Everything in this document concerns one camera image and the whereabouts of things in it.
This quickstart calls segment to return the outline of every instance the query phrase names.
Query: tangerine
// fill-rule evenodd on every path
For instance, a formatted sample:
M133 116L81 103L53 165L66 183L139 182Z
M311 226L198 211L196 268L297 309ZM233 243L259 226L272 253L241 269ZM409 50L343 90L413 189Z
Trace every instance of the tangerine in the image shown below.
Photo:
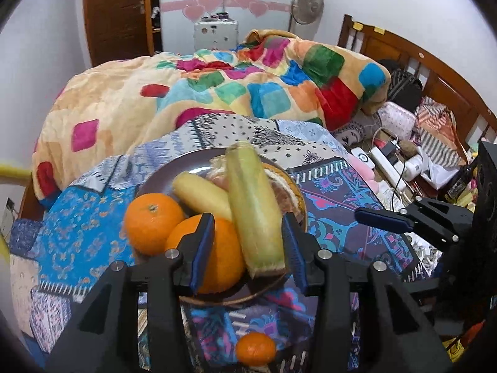
M174 199L163 193L146 193L129 204L124 229L138 252L153 256L164 251L169 234L184 219Z
M176 248L184 235L193 233L201 214L180 222L167 238L165 250ZM245 262L235 225L221 217L216 224L214 244L207 262L204 280L199 293L219 293L234 286L245 272Z
M264 366L276 357L276 344L265 334L250 332L237 342L235 354L246 366Z

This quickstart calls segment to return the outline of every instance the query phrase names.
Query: metal screw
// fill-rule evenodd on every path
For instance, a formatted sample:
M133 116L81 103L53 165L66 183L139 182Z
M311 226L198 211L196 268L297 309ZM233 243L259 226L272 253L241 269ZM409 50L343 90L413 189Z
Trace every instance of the metal screw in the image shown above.
M377 260L373 263L373 268L376 269L378 272L383 272L384 270L387 270L387 264L381 260Z
M322 260L329 260L333 256L333 253L330 250L319 250L317 256Z
M180 252L176 248L172 248L170 250L167 250L164 255L166 256L166 258L173 260L175 258L178 258L178 256L180 256Z
M113 263L110 264L110 268L113 271L117 272L124 268L124 262L121 260L115 260Z

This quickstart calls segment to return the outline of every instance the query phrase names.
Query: plate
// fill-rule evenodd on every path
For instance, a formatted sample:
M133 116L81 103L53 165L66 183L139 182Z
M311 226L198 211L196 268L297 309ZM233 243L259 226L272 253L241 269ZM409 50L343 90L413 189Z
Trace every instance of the plate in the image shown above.
M171 162L163 165L157 171L155 171L150 178L141 186L138 190L138 196L145 193L161 192L174 198L183 208L185 214L190 217L194 216L196 213L192 212L188 207L181 204L181 201L175 197L172 193L172 181L175 177L182 173L183 171L188 171L205 177L205 175L211 169L210 160L219 155L224 155L226 147L216 147L209 149L200 149L187 154L180 155ZM290 175L288 175L279 165L267 159L266 157L259 156L261 161L265 164L272 165L277 168L279 175L283 176L287 182L293 185L298 192L299 207L304 214L304 220L302 225L307 229L307 212L305 209L305 202L300 189L297 187L295 182L292 180ZM180 299L191 304L196 305L232 305L243 303L245 301L251 300L254 297L259 296L264 291L269 290L275 286L279 281L284 279L284 275L272 276L269 278L256 278L251 279L248 273L242 277L242 279L231 289L226 290L222 293L215 294L199 294L195 297L181 297Z

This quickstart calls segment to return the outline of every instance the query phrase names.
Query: wooden door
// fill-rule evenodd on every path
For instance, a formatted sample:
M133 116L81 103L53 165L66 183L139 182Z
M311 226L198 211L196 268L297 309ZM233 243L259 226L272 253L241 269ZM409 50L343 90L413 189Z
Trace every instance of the wooden door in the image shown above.
M84 0L93 66L148 54L145 0Z

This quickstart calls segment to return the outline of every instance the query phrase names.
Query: bed frame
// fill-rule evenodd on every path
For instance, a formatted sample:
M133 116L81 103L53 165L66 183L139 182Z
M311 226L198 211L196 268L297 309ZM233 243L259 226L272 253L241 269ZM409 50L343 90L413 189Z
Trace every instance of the bed frame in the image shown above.
M415 74L424 86L424 94L446 105L454 113L457 134L466 149L469 139L480 140L492 132L495 136L497 117L478 92L448 65L418 45L384 29L355 22L350 15L345 15L338 46L376 61L393 59ZM41 220L43 211L34 194L31 179L24 192L19 216Z

